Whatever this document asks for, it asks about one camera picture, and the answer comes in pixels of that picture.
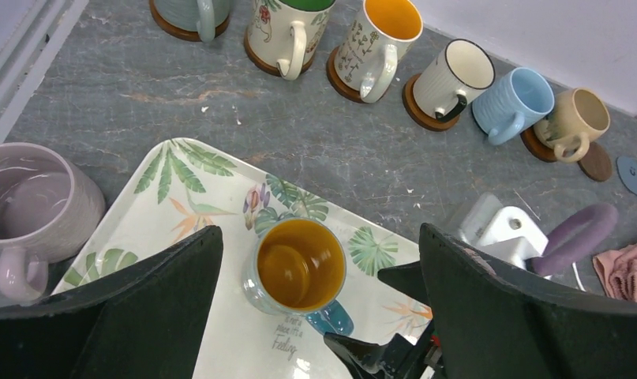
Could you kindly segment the orange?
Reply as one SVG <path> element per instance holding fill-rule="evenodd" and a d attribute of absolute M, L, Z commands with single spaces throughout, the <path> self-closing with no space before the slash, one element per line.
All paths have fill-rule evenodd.
<path fill-rule="evenodd" d="M 291 217 L 259 237 L 243 265 L 242 289 L 263 313 L 303 317 L 322 335 L 349 336 L 354 322 L 337 300 L 346 277 L 335 234 L 318 221 Z"/>

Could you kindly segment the beige ceramic mug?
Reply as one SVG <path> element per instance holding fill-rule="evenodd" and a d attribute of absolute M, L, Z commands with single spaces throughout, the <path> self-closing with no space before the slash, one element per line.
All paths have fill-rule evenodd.
<path fill-rule="evenodd" d="M 557 160 L 575 163 L 609 129 L 610 121 L 606 105 L 594 92 L 573 88 L 555 96 L 553 110 L 534 124 L 533 131 Z"/>

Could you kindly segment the white mug green inside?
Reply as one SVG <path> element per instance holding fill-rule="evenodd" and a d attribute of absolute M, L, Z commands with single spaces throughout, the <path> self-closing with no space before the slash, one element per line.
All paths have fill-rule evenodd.
<path fill-rule="evenodd" d="M 314 55 L 335 0 L 254 0 L 245 34 L 253 52 L 293 81 Z"/>

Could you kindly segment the blue round coaster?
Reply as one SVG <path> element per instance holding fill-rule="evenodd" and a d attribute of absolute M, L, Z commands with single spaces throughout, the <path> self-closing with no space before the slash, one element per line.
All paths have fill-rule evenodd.
<path fill-rule="evenodd" d="M 618 156 L 616 168 L 624 186 L 637 196 L 637 162 L 630 156 Z"/>

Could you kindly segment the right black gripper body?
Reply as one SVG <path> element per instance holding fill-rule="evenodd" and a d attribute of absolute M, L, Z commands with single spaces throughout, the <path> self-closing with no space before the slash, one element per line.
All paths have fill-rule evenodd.
<path fill-rule="evenodd" d="M 419 261 L 383 268 L 377 278 L 421 304 L 430 305 Z M 353 378 L 420 378 L 427 368 L 439 374 L 444 370 L 433 322 L 428 323 L 416 343 L 399 334 L 384 345 L 331 332 L 325 333 L 323 340 Z"/>

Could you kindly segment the dark walnut coaster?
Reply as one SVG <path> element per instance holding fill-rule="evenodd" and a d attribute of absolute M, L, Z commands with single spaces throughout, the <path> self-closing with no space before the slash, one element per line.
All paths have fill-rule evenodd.
<path fill-rule="evenodd" d="M 605 182 L 613 174 L 613 165 L 607 151 L 597 142 L 591 142 L 586 155 L 578 161 L 581 171 L 595 182 Z"/>

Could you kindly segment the leaf patterned serving tray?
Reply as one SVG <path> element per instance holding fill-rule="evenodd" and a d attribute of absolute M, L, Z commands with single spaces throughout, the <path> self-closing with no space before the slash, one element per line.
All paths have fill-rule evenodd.
<path fill-rule="evenodd" d="M 418 340 L 428 306 L 380 282 L 377 271 L 418 259 L 400 235 L 290 182 L 191 138 L 152 148 L 75 257 L 56 293 L 142 261 L 208 225 L 223 233 L 223 259 L 193 375 L 196 378 L 347 378 L 349 372 L 302 317 L 271 316 L 242 291 L 242 269 L 275 222 L 307 217 L 342 244 L 347 277 L 338 300 L 354 338 Z"/>

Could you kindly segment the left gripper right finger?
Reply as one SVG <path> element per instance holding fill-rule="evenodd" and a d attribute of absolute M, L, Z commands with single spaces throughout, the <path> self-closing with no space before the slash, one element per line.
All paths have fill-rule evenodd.
<path fill-rule="evenodd" d="M 420 265 L 449 378 L 637 378 L 637 303 L 554 283 L 424 223 Z"/>

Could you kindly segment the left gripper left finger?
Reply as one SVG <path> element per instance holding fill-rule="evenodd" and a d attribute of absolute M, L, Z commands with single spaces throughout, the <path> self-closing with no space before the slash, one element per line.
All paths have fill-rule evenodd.
<path fill-rule="evenodd" d="M 190 378 L 223 258 L 219 227 L 32 306 L 0 308 L 0 378 Z"/>

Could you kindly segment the cream enamel mug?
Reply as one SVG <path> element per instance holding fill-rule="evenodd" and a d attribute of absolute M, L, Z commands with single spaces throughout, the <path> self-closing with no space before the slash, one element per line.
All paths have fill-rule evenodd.
<path fill-rule="evenodd" d="M 492 59 L 476 43 L 453 39 L 412 87 L 420 110 L 440 123 L 458 118 L 495 81 Z"/>

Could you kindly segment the pink ribbed mug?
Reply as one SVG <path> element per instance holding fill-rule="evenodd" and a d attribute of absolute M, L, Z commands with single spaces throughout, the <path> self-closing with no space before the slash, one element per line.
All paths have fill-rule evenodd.
<path fill-rule="evenodd" d="M 34 302 L 49 265 L 74 256 L 106 210 L 100 188 L 57 152 L 0 144 L 0 292 Z"/>

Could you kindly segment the light blue mug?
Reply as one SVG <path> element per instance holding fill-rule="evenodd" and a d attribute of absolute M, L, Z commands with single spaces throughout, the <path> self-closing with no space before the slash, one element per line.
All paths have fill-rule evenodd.
<path fill-rule="evenodd" d="M 472 113 L 487 141 L 501 145 L 549 114 L 555 97 L 538 72 L 518 67 L 498 79 L 473 103 Z"/>

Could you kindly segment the white mug orange inside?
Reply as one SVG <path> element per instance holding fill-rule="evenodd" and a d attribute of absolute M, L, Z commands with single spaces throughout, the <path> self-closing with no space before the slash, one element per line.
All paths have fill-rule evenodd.
<path fill-rule="evenodd" d="M 356 103 L 375 103 L 395 78 L 399 61 L 421 36 L 422 16 L 408 0 L 365 0 L 344 41 L 330 54 L 333 88 Z"/>

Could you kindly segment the pink drawstring cloth bag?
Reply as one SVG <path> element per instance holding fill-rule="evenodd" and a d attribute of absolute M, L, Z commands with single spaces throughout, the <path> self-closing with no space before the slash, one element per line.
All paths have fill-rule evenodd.
<path fill-rule="evenodd" d="M 637 243 L 599 253 L 592 261 L 608 297 L 637 302 Z"/>

